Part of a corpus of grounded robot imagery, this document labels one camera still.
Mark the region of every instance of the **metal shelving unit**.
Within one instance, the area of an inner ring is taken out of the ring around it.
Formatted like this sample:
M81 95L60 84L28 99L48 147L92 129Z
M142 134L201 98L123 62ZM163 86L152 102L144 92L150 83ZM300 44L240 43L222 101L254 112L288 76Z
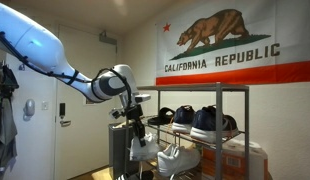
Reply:
M161 86L141 86L138 90L158 92L158 110L161 107L161 93L165 91L210 91L216 93L216 164L215 178L222 180L222 112L223 112L223 92L243 92L245 98L244 121L245 121L245 179L249 179L249 87L245 85L234 85L225 83L191 84L191 85L161 85Z

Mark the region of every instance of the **white door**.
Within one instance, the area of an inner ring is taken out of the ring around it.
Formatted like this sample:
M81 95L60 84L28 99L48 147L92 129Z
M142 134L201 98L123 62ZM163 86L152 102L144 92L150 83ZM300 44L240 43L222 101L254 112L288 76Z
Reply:
M69 64L89 78L102 68L115 65L116 47L99 41L98 35L67 26L59 26L59 38L64 44ZM115 107L114 98L100 104L86 104L77 90L58 82L56 117L55 179L66 180L108 165L109 111ZM65 103L62 127L59 103Z

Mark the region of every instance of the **white robotic arm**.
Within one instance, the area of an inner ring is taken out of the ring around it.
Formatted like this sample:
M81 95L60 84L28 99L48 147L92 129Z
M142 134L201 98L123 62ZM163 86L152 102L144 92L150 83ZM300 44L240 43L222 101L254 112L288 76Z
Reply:
M92 102L104 102L119 95L124 111L113 110L110 114L114 118L123 115L135 119L135 134L143 141L145 130L139 120L142 115L139 103L150 99L150 96L138 93L129 66L116 65L107 72L101 70L90 79L69 65L63 44L55 35L1 3L0 49L14 55L36 72L55 77L77 89Z

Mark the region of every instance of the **blue shoe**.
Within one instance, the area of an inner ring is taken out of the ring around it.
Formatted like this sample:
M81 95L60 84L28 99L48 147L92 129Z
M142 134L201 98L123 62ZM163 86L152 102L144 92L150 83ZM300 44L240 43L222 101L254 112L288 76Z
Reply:
M233 137L238 134L235 119L223 115L222 137ZM190 136L208 143L216 143L216 109L213 106L203 107L195 114Z
M173 132L189 134L192 128L195 111L192 106L181 106L176 110L174 122L172 125Z

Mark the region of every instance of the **cardboard box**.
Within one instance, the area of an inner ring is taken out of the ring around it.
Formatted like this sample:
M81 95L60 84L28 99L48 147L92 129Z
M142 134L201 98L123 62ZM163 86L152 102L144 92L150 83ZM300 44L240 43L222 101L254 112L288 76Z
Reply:
M250 143L250 178L268 180L268 157L256 143ZM203 148L202 179L215 177L215 151ZM245 179L245 147L243 141L230 140L223 144L222 173L225 180Z

